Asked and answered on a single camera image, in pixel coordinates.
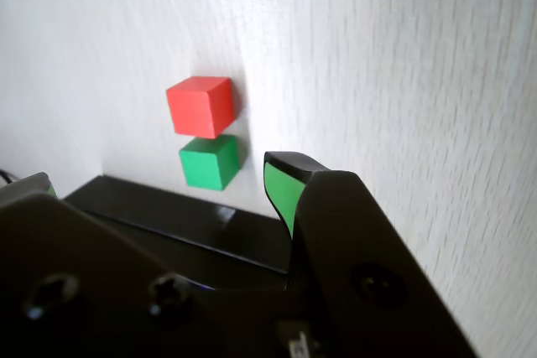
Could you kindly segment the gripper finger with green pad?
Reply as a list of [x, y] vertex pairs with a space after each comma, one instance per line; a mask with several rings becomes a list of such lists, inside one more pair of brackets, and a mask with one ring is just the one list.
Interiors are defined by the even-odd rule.
[[59, 200], [46, 174], [1, 189], [4, 357], [222, 357], [185, 278]]
[[266, 195], [287, 225], [314, 311], [343, 357], [472, 357], [474, 350], [354, 173], [267, 152]]

